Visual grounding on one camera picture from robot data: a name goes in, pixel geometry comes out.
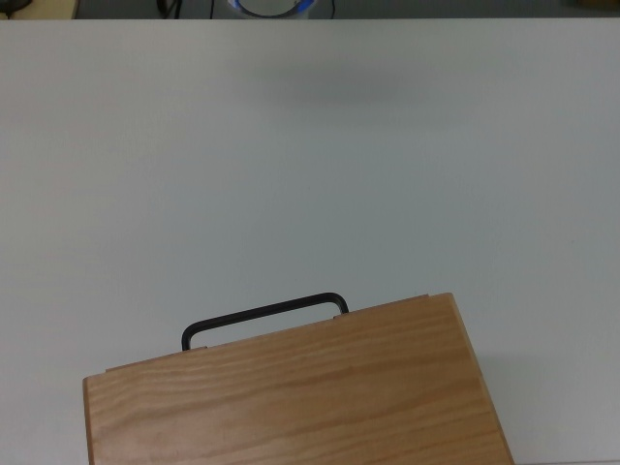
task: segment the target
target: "cable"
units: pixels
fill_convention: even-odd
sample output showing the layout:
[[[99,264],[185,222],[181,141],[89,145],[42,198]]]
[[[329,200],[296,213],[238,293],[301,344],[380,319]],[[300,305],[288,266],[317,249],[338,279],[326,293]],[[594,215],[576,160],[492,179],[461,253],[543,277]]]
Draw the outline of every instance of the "cable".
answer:
[[[183,6],[183,0],[176,0],[176,11],[174,12],[174,19],[179,19],[181,16],[181,7]]]
[[[164,18],[164,19],[168,19],[168,16],[170,16],[170,15],[171,15],[172,10],[174,10],[174,7],[176,6],[176,2],[177,2],[177,1],[178,1],[178,0],[174,0],[174,1],[170,4],[170,6],[168,7],[168,9],[164,12],[164,15],[163,15],[163,18]]]

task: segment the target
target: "white tabletop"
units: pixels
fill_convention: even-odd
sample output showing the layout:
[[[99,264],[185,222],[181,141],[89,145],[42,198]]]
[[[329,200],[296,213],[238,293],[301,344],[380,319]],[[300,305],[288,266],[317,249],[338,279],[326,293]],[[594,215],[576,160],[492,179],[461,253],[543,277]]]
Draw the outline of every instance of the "white tabletop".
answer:
[[[325,291],[453,292],[516,462],[620,459],[619,26],[0,28],[0,463],[86,463],[83,377]]]

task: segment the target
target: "metal handle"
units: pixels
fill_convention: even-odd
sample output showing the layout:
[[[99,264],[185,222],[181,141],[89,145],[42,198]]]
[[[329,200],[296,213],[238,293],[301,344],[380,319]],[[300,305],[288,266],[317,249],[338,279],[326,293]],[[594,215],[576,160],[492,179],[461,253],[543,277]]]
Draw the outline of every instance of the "metal handle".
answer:
[[[189,351],[192,337],[195,334],[202,331],[207,331],[208,329],[234,325],[235,323],[247,322],[249,320],[289,312],[291,310],[296,310],[297,308],[311,307],[321,303],[335,303],[338,305],[342,315],[349,313],[347,302],[339,294],[323,293],[309,295],[307,297],[296,298],[295,300],[289,300],[287,302],[273,303],[271,305],[266,305],[265,307],[253,308],[252,310],[245,310],[243,312],[231,313],[230,315],[225,315],[223,317],[215,317],[201,322],[196,322],[187,326],[183,331],[183,335],[181,336],[181,347],[184,351]]]

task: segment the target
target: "wood grain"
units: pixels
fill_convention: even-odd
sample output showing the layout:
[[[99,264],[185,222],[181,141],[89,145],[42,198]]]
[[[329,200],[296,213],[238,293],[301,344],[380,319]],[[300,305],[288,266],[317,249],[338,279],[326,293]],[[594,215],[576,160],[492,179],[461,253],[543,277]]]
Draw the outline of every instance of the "wood grain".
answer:
[[[91,465],[512,464],[451,294],[84,380]]]
[[[13,13],[15,19],[73,19],[78,9],[78,0],[32,0],[23,10]]]

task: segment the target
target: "white device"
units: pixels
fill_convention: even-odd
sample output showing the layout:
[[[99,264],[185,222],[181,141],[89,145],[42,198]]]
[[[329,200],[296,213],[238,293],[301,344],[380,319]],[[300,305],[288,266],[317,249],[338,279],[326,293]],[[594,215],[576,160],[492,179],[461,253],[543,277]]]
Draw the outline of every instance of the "white device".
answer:
[[[228,0],[242,17],[299,18],[308,17],[317,0]]]

